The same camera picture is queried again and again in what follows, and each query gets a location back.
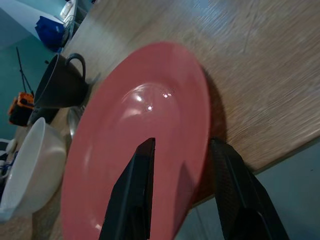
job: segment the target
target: floor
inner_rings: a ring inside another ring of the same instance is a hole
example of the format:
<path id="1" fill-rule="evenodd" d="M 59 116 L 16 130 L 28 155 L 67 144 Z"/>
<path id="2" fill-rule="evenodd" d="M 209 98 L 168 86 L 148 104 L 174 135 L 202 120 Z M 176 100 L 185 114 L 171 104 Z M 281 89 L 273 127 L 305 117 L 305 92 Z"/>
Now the floor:
<path id="1" fill-rule="evenodd" d="M 320 142 L 257 175 L 291 240 L 320 240 Z M 223 240 L 215 199 L 188 214 L 175 240 Z"/>

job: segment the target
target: red plate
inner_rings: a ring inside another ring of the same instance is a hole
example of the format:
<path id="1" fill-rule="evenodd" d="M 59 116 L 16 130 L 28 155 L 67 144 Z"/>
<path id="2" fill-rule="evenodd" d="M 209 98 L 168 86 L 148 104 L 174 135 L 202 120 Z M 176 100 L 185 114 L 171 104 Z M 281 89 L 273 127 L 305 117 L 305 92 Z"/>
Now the red plate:
<path id="1" fill-rule="evenodd" d="M 137 146 L 155 137 L 151 240 L 171 240 L 200 182 L 210 99 L 196 58 L 161 42 L 129 55 L 85 109 L 63 179 L 66 240 L 98 240 L 114 184 Z"/>

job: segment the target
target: teal wall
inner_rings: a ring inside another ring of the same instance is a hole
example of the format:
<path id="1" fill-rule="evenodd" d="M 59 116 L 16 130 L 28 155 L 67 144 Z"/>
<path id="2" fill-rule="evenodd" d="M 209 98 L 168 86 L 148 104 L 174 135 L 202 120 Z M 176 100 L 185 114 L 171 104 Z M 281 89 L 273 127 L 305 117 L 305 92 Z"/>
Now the teal wall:
<path id="1" fill-rule="evenodd" d="M 60 19 L 60 12 L 64 8 L 65 0 L 18 0 L 20 3 L 29 5 L 30 7 L 58 17 Z"/>
<path id="2" fill-rule="evenodd" d="M 0 138 L 4 139 L 12 139 L 15 135 L 16 127 L 9 124 L 7 112 L 14 97 L 23 91 L 16 47 L 33 91 L 37 90 L 47 68 L 45 60 L 50 61 L 54 55 L 32 35 L 0 50 Z"/>

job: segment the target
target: bowl rim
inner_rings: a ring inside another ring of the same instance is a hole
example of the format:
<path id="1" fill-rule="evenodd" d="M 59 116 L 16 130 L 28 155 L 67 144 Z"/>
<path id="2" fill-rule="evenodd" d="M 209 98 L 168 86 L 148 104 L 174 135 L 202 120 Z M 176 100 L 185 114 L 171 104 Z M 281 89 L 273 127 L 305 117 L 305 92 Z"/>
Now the bowl rim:
<path id="1" fill-rule="evenodd" d="M 35 171 L 35 166 L 36 166 L 37 163 L 38 163 L 40 151 L 41 151 L 41 149 L 42 149 L 42 145 L 43 145 L 43 141 L 44 141 L 44 137 L 45 137 L 46 121 L 45 121 L 45 119 L 44 119 L 43 117 L 40 117 L 40 118 L 32 125 L 32 127 L 30 128 L 29 132 L 27 133 L 25 139 L 23 140 L 23 143 L 22 143 L 20 149 L 18 150 L 18 154 L 17 154 L 17 156 L 16 156 L 16 158 L 15 158 L 15 163 L 12 165 L 12 167 L 11 167 L 11 169 L 10 169 L 9 176 L 8 176 L 7 181 L 6 181 L 6 183 L 5 183 L 5 187 L 4 187 L 3 194 L 2 194 L 2 198 L 1 198 L 1 202 L 0 202 L 0 208 L 2 208 L 2 206 L 3 206 L 3 201 L 2 201 L 2 200 L 3 200 L 4 196 L 8 194 L 8 193 L 7 193 L 7 192 L 9 191 L 9 190 L 8 190 L 8 186 L 10 185 L 10 182 L 11 182 L 11 180 L 12 180 L 12 175 L 17 171 L 17 170 L 16 170 L 16 169 L 17 169 L 17 164 L 16 164 L 17 162 L 16 162 L 16 161 L 19 161 L 19 158 L 23 158 L 23 156 L 21 156 L 21 155 L 22 155 L 23 151 L 24 151 L 25 148 L 26 148 L 26 142 L 30 140 L 30 138 L 31 138 L 31 137 L 30 137 L 30 136 L 31 136 L 31 133 L 32 133 L 33 131 L 35 131 L 35 129 L 38 129 L 38 128 L 41 129 L 42 134 L 41 134 L 41 138 L 40 138 L 40 145 L 39 145 L 38 151 L 37 151 L 37 153 L 36 153 L 36 157 L 35 157 L 36 160 L 35 160 L 34 163 L 33 163 L 30 176 L 29 176 L 29 178 L 28 178 L 28 180 L 27 180 L 28 183 L 27 183 L 25 189 L 23 190 L 23 193 L 22 193 L 20 199 L 17 201 L 17 203 L 16 203 L 14 206 L 12 206 L 12 209 L 16 209 L 16 208 L 19 206 L 19 204 L 21 203 L 21 201 L 22 201 L 22 199 L 24 198 L 24 196 L 25 196 L 25 193 L 26 193 L 26 191 L 27 191 L 27 189 L 28 189 L 28 187 L 29 187 L 30 180 L 31 180 L 32 175 L 33 175 L 33 173 L 34 173 L 34 171 Z"/>

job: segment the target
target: bowl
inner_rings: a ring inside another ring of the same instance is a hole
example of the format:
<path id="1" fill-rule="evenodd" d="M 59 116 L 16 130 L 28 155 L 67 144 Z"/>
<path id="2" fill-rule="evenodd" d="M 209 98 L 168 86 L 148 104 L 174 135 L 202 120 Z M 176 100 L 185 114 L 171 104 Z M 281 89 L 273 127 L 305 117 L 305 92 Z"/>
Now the bowl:
<path id="1" fill-rule="evenodd" d="M 0 203 L 0 222 L 41 209 L 61 181 L 67 157 L 60 133 L 39 118 L 25 137 Z"/>

